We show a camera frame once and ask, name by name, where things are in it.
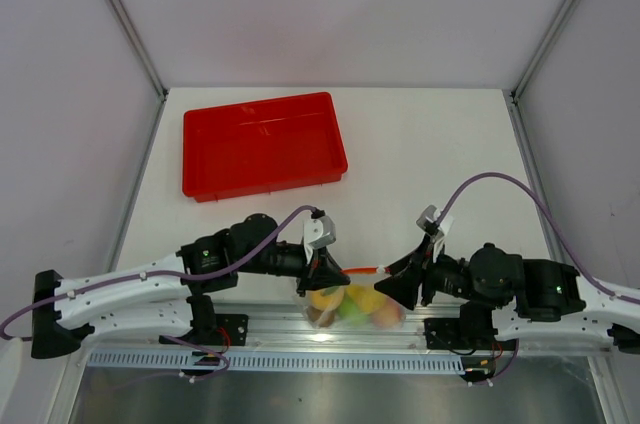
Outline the large orange peach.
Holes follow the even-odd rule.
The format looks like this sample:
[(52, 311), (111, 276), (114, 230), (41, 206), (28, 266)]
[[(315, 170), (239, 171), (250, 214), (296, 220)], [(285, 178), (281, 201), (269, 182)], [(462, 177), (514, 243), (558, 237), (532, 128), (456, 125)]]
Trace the large orange peach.
[(311, 306), (319, 311), (334, 311), (344, 299), (344, 287), (331, 287), (312, 291), (309, 295)]

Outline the small pink peach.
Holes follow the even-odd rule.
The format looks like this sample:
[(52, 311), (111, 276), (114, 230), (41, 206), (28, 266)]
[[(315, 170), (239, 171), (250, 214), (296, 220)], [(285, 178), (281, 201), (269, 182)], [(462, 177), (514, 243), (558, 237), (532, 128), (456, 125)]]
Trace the small pink peach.
[(404, 322), (404, 309), (395, 302), (387, 302), (371, 315), (371, 322), (378, 329), (392, 329)]

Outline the yellow lemon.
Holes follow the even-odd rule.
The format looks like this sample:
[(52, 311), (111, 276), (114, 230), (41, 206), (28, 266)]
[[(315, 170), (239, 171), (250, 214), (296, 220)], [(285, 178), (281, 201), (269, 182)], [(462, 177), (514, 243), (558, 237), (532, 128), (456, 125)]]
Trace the yellow lemon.
[(351, 284), (346, 288), (346, 294), (367, 315), (374, 313), (387, 302), (387, 297), (372, 286)]

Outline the clear zip top bag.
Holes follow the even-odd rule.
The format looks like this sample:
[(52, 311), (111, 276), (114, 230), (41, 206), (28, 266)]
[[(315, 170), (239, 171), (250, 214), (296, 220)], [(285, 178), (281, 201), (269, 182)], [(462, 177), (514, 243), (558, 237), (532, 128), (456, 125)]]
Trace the clear zip top bag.
[(406, 311), (392, 298), (374, 288), (390, 275), (387, 267), (346, 269), (351, 282), (296, 297), (302, 315), (316, 329), (396, 329), (405, 321)]

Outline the green apple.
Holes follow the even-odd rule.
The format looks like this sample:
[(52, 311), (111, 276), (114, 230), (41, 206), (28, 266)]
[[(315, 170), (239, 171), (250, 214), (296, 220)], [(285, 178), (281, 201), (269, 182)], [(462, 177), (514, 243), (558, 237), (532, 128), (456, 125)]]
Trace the green apple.
[(340, 322), (345, 326), (359, 327), (369, 322), (368, 315), (350, 299), (345, 299), (341, 302), (337, 308), (337, 314)]

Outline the brown kiwi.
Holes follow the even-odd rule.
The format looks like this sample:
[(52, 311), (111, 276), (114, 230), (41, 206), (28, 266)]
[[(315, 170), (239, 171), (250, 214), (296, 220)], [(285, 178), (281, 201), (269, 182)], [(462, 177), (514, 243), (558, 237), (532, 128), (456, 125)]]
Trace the brown kiwi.
[(334, 311), (318, 310), (313, 307), (308, 307), (306, 315), (309, 322), (316, 328), (328, 328), (335, 320)]

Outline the red plastic bin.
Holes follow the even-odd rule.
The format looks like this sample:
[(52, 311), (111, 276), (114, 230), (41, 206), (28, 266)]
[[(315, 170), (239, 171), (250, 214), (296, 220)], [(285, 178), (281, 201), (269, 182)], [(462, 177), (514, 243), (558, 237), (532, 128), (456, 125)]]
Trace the red plastic bin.
[(348, 160), (327, 92), (189, 110), (182, 192), (198, 203), (338, 182)]

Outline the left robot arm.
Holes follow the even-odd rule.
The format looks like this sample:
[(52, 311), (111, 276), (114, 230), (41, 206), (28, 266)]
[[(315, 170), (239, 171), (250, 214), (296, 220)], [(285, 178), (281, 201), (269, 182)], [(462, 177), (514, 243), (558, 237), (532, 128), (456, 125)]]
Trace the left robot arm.
[(242, 273), (292, 278), (299, 296), (349, 284), (328, 251), (335, 240), (328, 216), (313, 211), (298, 244), (279, 240), (283, 228), (253, 214), (128, 271), (79, 279), (54, 270), (38, 273), (32, 358), (70, 355), (85, 343), (113, 337), (213, 344), (220, 333), (210, 296), (235, 287)]

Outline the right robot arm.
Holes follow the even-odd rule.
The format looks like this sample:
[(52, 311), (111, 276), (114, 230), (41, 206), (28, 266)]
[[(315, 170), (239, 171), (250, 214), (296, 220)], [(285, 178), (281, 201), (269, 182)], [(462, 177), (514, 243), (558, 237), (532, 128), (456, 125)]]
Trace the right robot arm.
[(439, 294), (461, 300), (457, 317), (425, 320), (430, 349), (462, 353), (551, 340), (639, 352), (638, 296), (606, 293), (564, 263), (526, 259), (492, 243), (470, 259), (456, 259), (427, 235), (388, 273), (375, 290), (408, 310), (430, 305)]

